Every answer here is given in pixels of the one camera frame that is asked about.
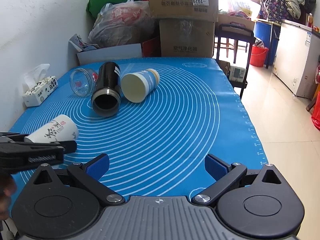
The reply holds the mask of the person's left hand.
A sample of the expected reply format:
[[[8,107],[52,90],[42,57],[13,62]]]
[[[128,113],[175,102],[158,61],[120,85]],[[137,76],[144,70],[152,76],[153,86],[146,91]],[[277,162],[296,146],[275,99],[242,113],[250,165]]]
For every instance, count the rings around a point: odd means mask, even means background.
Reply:
[[[1,220],[9,217],[11,196],[16,192],[17,186],[13,177],[1,170]]]

